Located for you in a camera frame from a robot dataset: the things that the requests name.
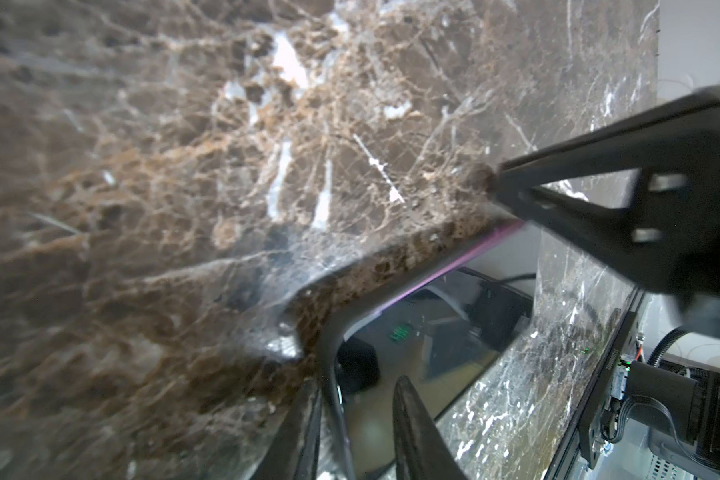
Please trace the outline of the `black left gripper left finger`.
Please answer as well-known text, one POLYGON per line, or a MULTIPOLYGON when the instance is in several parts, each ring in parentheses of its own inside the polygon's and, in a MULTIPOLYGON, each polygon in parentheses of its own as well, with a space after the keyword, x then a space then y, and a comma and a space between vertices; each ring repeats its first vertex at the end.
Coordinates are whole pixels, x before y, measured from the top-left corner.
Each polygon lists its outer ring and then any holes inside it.
POLYGON ((278 429, 267 453, 251 476, 256 480, 313 480, 317 478, 322 398, 309 378, 278 429))

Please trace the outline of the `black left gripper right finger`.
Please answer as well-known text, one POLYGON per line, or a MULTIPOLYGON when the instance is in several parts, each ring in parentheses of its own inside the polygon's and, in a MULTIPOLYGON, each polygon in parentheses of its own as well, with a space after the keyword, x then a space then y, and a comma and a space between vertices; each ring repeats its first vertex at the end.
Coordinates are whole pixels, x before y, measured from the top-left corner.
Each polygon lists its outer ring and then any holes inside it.
POLYGON ((407 376, 396 382, 392 410, 397 479, 467 479, 407 376))

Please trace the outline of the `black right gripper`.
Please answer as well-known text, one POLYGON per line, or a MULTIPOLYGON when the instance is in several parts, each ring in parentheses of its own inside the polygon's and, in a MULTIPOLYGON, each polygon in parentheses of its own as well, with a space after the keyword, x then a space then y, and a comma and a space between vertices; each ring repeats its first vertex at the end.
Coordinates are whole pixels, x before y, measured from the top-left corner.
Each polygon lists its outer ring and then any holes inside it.
POLYGON ((506 162, 495 197, 642 288, 672 294, 676 328, 720 340, 720 85, 506 162), (552 189, 630 170, 621 207, 552 189))

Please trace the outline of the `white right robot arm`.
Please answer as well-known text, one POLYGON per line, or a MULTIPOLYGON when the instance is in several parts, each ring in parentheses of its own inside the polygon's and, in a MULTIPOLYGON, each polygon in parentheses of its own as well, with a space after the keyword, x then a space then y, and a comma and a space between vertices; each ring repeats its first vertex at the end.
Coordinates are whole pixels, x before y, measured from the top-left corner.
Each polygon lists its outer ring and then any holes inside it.
MULTIPOLYGON (((720 339, 720 85, 509 161, 495 195, 639 290, 670 297, 681 333, 720 339)), ((720 374, 699 382, 660 358, 631 366, 617 409, 589 398, 581 455, 635 420, 720 474, 720 374)))

